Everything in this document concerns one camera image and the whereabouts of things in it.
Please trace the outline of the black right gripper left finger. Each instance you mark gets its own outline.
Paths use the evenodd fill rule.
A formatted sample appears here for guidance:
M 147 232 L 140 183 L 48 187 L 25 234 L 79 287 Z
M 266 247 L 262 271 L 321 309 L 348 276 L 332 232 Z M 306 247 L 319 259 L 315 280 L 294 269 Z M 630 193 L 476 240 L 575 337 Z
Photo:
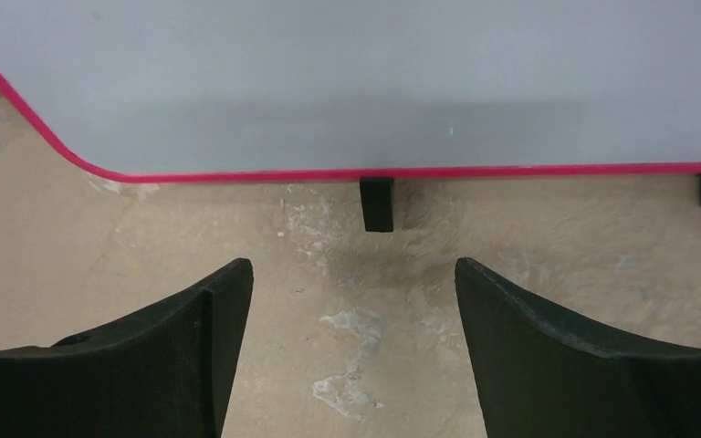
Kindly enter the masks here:
M 0 437 L 218 437 L 253 291 L 237 258 L 52 346 L 0 350 Z

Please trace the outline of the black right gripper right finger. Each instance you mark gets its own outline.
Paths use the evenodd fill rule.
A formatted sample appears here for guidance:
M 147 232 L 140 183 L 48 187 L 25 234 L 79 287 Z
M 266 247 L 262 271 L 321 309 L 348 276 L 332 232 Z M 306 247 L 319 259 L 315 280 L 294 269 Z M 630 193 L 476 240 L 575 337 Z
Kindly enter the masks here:
M 455 291 L 490 437 L 701 437 L 701 349 L 587 318 L 476 260 Z

